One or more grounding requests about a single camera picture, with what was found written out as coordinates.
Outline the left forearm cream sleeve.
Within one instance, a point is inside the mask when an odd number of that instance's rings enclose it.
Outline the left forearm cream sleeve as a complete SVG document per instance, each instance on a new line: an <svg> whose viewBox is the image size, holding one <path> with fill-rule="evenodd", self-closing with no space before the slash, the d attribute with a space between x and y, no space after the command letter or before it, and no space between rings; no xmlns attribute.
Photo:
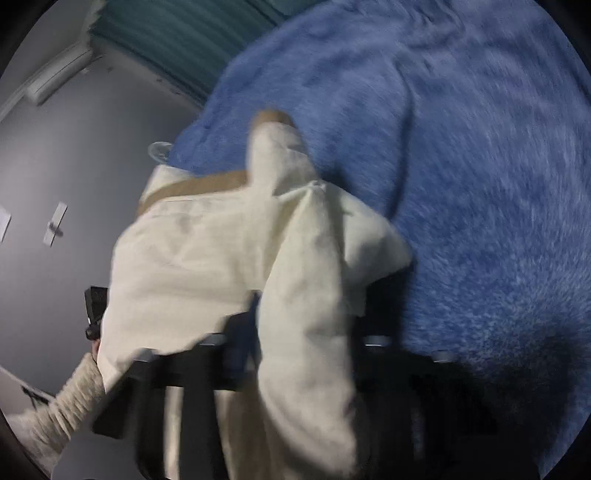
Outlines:
<svg viewBox="0 0 591 480"><path fill-rule="evenodd" d="M105 394L97 353L87 353L47 405L7 417L27 455L50 476L72 435Z"/></svg>

